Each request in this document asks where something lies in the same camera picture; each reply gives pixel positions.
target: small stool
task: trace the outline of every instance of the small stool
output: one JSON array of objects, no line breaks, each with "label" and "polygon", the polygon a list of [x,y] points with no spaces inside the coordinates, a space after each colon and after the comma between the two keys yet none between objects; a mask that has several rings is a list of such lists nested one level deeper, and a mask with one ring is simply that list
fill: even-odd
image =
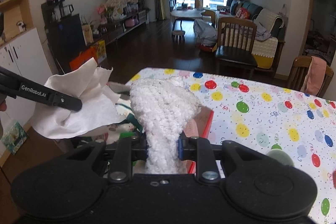
[{"label": "small stool", "polygon": [[182,31],[182,30],[176,30],[176,31],[174,30],[171,32],[171,37],[174,42],[175,41],[178,42],[179,39],[185,42],[184,35],[185,35],[185,31]]}]

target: small chair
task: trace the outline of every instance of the small chair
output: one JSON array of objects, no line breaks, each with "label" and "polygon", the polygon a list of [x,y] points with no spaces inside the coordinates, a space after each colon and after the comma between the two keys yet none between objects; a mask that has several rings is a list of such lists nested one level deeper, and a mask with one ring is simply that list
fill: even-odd
[{"label": "small chair", "polygon": [[[291,72],[289,73],[286,84],[287,88],[300,91],[301,87],[303,86],[303,82],[305,81],[305,77],[308,73],[311,60],[311,56],[298,56],[294,59]],[[323,84],[319,93],[317,94],[317,97],[323,97],[333,76],[333,69],[327,65],[325,69]]]},{"label": "small chair", "polygon": [[179,40],[185,42],[184,35],[185,35],[185,31],[182,31],[182,30],[174,30],[171,32],[171,37],[174,42],[175,41],[178,42]]},{"label": "small chair", "polygon": [[208,21],[210,17],[211,26],[215,27],[216,24],[216,13],[212,10],[205,9],[205,12],[202,13],[202,19]]},{"label": "small chair", "polygon": [[217,59],[216,73],[218,75],[220,65],[223,63],[226,66],[240,67],[249,70],[249,79],[252,78],[254,68],[257,66],[257,62],[252,55],[256,32],[257,25],[252,21],[235,17],[219,18],[217,38],[218,48],[215,54]]}]

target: black handle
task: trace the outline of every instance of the black handle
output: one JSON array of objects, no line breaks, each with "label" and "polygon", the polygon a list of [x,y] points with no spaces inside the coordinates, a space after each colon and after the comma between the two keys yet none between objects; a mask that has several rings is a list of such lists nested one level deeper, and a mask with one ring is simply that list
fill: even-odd
[{"label": "black handle", "polygon": [[10,58],[11,58],[11,60],[12,60],[12,63],[14,63],[13,58],[12,58],[12,55],[11,55],[11,52],[8,51],[8,53],[9,53],[9,56],[10,56]]},{"label": "black handle", "polygon": [[17,57],[16,50],[15,50],[14,47],[13,47],[13,50],[14,50],[14,53],[15,53],[15,55],[16,55],[16,59],[19,59],[19,58]]}]

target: dining table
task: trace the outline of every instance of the dining table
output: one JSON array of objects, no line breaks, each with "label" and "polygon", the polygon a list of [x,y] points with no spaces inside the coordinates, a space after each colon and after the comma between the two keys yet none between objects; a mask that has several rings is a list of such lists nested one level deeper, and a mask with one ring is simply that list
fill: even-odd
[{"label": "dining table", "polygon": [[170,12],[170,17],[173,22],[172,31],[175,30],[176,20],[181,20],[181,27],[182,27],[182,20],[195,20],[195,19],[202,19],[202,13],[205,12],[204,9],[200,8],[193,8],[193,9],[184,9],[184,10],[173,10]]},{"label": "dining table", "polygon": [[281,149],[317,185],[309,217],[321,224],[336,222],[335,102],[251,80],[176,69],[145,68],[128,84],[172,76],[182,77],[185,88],[214,111],[210,143],[233,140],[262,154]]}]

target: orange bag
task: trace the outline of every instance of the orange bag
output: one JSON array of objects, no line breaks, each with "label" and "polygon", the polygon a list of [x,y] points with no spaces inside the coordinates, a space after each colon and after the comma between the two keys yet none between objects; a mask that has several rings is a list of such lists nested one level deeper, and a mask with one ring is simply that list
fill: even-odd
[{"label": "orange bag", "polygon": [[70,64],[70,68],[72,71],[78,69],[81,65],[83,65],[86,61],[94,58],[97,61],[96,51],[93,48],[88,48],[86,51],[81,52],[79,56],[77,56],[74,60],[72,60]]}]

